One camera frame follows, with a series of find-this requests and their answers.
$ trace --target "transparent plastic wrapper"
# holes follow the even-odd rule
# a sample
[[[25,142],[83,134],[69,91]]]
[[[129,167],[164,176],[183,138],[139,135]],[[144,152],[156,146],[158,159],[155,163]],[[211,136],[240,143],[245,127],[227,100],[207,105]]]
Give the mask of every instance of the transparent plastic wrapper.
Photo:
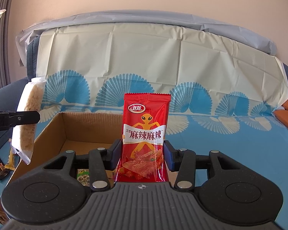
[[[45,91],[46,79],[42,77],[33,78],[26,84],[17,108],[18,112],[40,111]],[[13,129],[12,148],[13,153],[18,154],[21,159],[29,164],[31,161],[36,124],[17,125]]]
[[[123,147],[116,182],[168,181],[163,141],[170,94],[125,94]]]

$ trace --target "corrugated cardboard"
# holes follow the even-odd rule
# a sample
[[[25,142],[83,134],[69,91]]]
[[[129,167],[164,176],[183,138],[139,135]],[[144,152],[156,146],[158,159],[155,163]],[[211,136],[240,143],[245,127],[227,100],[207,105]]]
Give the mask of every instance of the corrugated cardboard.
[[[60,152],[74,150],[76,154],[88,154],[99,147],[109,148],[114,140],[122,136],[122,115],[106,113],[57,114],[34,142],[34,152],[29,165],[21,161],[8,183],[28,171],[42,165]],[[170,181],[176,179],[175,173],[169,172]],[[8,220],[0,203],[0,223]]]

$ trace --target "beige wall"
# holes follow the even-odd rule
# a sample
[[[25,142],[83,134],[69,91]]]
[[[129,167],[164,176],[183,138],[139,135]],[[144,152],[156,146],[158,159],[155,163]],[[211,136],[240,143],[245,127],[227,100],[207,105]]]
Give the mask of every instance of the beige wall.
[[[273,40],[288,64],[288,0],[12,0],[8,26],[11,80],[26,76],[19,67],[15,36],[35,22],[114,9],[191,13],[246,27]]]

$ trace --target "yellow alien figure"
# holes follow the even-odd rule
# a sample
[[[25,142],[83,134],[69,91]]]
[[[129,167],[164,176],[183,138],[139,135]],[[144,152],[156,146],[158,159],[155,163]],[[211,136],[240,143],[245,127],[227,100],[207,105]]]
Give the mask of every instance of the yellow alien figure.
[[[153,117],[151,116],[151,114],[144,114],[141,119],[143,120],[144,123],[136,123],[133,127],[137,127],[137,126],[142,126],[143,130],[150,130],[154,125],[156,125],[157,127],[160,126],[160,124],[158,122],[154,122],[154,123],[150,123],[151,120],[153,119]],[[144,145],[147,145],[151,150],[154,150],[154,146],[151,143],[148,142],[140,142],[137,147],[135,147],[135,149],[132,151],[130,157],[134,158],[134,153],[137,151],[140,151]]]

